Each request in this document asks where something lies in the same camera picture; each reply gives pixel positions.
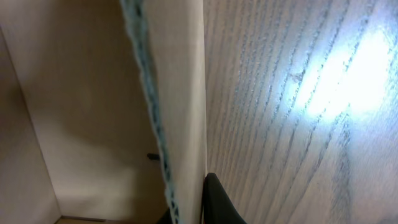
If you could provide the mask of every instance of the wooden surface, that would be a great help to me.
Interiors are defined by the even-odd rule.
[[[146,1],[146,9],[178,223],[200,223],[206,175],[203,2]]]
[[[248,223],[398,223],[398,2],[205,0],[208,170]]]
[[[119,2],[1,0],[0,22],[61,214],[154,223],[164,184]]]
[[[0,223],[54,224],[60,216],[0,29]]]

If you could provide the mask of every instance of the wood grain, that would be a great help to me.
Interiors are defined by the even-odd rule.
[[[208,170],[248,223],[397,223],[398,2],[204,1]]]

